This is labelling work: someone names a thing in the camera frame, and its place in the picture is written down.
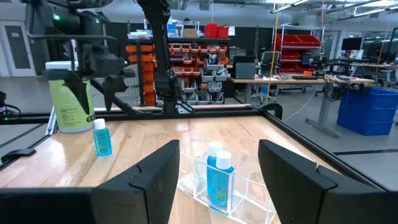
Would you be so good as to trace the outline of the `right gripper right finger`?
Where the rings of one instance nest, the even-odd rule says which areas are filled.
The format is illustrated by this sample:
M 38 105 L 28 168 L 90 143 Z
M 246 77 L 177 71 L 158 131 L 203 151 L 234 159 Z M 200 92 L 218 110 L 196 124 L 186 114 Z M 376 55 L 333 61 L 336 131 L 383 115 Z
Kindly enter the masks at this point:
M 370 185 L 339 174 L 272 141 L 260 140 L 262 176 L 282 224 L 354 224 Z

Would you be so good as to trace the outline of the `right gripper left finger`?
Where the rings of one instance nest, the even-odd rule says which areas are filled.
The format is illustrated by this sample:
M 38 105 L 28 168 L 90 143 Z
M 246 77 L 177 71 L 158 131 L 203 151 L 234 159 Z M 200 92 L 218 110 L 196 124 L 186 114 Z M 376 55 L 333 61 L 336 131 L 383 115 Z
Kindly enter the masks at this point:
M 180 141 L 171 140 L 94 188 L 96 224 L 167 224 L 177 188 Z

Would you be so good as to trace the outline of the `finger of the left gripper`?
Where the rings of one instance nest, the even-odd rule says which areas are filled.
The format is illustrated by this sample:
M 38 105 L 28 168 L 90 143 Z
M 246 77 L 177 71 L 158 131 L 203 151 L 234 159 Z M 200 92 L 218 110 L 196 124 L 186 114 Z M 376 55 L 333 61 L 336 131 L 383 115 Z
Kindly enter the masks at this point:
M 93 114 L 90 81 L 81 79 L 74 71 L 68 69 L 46 69 L 44 75 L 49 81 L 50 94 L 56 109 L 79 103 L 85 114 Z
M 115 96 L 116 92 L 125 92 L 128 86 L 125 84 L 125 78 L 134 78 L 136 73 L 134 70 L 124 68 L 120 71 L 119 75 L 107 76 L 103 81 L 103 95 L 104 102 L 107 111 L 111 110 L 112 104 L 114 103 L 123 111 L 132 111 L 132 108 L 121 101 Z

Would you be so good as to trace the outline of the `blue mouthwash bottle white cap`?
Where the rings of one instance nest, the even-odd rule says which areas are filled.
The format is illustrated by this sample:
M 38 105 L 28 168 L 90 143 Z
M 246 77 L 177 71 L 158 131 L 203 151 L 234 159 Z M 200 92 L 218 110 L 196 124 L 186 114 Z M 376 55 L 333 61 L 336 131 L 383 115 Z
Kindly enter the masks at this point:
M 227 206 L 229 193 L 229 178 L 234 172 L 232 154 L 229 151 L 219 151 L 211 177 L 211 202 L 217 206 Z
M 95 148 L 98 156 L 107 156 L 112 154 L 111 135 L 109 129 L 106 127 L 103 118 L 94 120 L 94 140 Z
M 219 141 L 210 142 L 208 145 L 208 157 L 206 161 L 206 175 L 207 175 L 207 192 L 211 194 L 211 183 L 213 178 L 213 172 L 216 167 L 216 155 L 219 151 L 223 150 L 223 143 Z

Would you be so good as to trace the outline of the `green wipes canister white lid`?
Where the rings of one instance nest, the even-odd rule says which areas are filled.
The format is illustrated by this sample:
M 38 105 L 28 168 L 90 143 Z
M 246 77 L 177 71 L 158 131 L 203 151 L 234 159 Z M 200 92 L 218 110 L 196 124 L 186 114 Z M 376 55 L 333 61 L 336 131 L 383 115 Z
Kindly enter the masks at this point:
M 57 117 L 58 128 L 63 133 L 79 133 L 94 128 L 94 106 L 91 83 L 83 80 L 79 96 L 66 86 L 62 75 L 71 75 L 70 61 L 54 61 L 45 64 L 45 76 L 49 81 L 52 102 Z

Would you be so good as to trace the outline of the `clear acrylic organizer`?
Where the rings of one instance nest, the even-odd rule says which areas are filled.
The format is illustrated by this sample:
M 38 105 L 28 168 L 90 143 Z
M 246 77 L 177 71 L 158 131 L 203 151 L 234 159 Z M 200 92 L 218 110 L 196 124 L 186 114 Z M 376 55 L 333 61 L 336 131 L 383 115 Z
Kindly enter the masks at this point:
M 261 176 L 258 160 L 223 145 L 232 154 L 234 172 L 229 178 L 227 206 L 212 204 L 207 192 L 206 161 L 208 145 L 204 141 L 184 141 L 180 145 L 180 173 L 177 187 L 192 199 L 240 224 L 275 224 L 276 210 Z

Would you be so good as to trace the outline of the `white door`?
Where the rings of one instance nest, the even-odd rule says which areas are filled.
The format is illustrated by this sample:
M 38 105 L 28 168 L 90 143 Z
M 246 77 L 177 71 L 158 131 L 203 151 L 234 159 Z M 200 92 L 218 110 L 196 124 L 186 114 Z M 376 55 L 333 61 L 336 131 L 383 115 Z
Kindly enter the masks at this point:
M 0 21 L 0 42 L 10 77 L 36 76 L 29 39 L 21 21 Z

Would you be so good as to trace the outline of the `shelf with orange bins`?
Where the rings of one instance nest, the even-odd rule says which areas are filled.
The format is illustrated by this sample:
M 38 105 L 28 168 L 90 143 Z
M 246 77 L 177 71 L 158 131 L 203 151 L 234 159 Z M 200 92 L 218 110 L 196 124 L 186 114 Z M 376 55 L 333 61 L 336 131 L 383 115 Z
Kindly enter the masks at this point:
M 228 39 L 207 39 L 198 21 L 169 20 L 170 66 L 177 77 L 183 97 L 190 105 L 224 103 L 223 87 L 229 72 Z M 128 60 L 137 65 L 140 101 L 143 105 L 162 105 L 155 92 L 157 60 L 152 27 L 147 20 L 143 29 L 129 31 L 125 47 Z

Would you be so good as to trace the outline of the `blue storage tote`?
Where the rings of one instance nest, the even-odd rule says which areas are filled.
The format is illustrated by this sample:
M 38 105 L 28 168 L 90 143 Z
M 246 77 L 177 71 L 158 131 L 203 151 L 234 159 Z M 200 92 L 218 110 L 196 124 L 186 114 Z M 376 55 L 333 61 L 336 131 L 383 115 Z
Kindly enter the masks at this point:
M 398 92 L 364 87 L 345 90 L 336 123 L 363 136 L 388 135 L 398 109 Z

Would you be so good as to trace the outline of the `wooden workbench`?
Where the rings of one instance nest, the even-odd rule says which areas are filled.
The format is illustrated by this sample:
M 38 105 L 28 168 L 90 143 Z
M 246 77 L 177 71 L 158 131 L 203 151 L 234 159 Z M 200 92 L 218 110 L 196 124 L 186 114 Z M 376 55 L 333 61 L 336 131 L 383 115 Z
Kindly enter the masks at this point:
M 328 120 L 328 115 L 329 115 L 329 109 L 330 109 L 330 104 L 331 102 L 326 98 L 327 93 L 331 93 L 332 90 L 329 90 L 329 87 L 332 87 L 334 84 L 336 85 L 351 85 L 351 84 L 363 84 L 364 86 L 369 86 L 375 84 L 374 80 L 369 80 L 369 79 L 364 79 L 364 78 L 349 78 L 347 80 L 342 80 L 340 78 L 336 77 L 331 77 L 331 76 L 326 76 L 325 78 L 317 78 L 313 80 L 309 79 L 304 79 L 304 80 L 298 80 L 294 79 L 294 77 L 300 77 L 300 75 L 294 75 L 290 78 L 287 79 L 278 79 L 278 78 L 272 78 L 272 77 L 265 77 L 265 78 L 259 78 L 256 76 L 252 80 L 239 80 L 235 78 L 228 77 L 227 80 L 231 81 L 233 83 L 244 83 L 246 85 L 245 92 L 244 92 L 244 103 L 248 104 L 251 99 L 251 86 L 252 85 L 324 85 L 324 91 L 323 91 L 323 98 L 322 98 L 322 104 L 319 112 L 319 117 L 317 121 L 314 121 L 309 118 L 305 118 L 305 122 L 308 123 L 309 125 L 317 128 L 318 130 L 334 137 L 334 138 L 339 138 L 341 134 L 334 129 L 331 129 L 327 126 L 327 120 Z

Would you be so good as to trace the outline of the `black equipment box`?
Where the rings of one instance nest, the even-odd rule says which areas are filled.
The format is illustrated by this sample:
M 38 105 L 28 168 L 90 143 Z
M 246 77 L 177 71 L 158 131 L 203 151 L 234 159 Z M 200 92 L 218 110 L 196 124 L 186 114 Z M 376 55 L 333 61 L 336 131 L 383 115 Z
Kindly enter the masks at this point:
M 255 59 L 255 56 L 235 56 L 231 77 L 236 80 L 253 80 L 256 72 Z

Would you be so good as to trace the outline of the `grey office chair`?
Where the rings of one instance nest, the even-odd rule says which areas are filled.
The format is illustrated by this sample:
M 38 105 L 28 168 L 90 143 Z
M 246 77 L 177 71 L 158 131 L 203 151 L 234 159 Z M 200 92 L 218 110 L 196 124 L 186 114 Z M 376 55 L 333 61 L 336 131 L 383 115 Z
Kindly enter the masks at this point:
M 261 75 L 269 76 L 278 74 L 279 69 L 279 51 L 264 51 L 261 55 Z

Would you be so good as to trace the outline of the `rack with red bins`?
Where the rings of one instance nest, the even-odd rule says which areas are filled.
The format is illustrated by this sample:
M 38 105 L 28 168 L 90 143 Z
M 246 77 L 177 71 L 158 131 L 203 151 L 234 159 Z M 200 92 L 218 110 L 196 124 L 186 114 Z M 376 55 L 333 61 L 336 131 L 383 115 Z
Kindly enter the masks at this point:
M 323 27 L 286 23 L 274 32 L 279 75 L 311 75 L 323 55 Z

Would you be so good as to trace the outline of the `black monitor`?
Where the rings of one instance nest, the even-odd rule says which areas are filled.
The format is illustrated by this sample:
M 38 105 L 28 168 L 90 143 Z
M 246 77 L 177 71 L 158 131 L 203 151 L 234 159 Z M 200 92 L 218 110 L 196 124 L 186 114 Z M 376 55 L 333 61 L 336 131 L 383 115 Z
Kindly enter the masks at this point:
M 341 45 L 342 51 L 360 50 L 362 44 L 361 37 L 344 38 Z

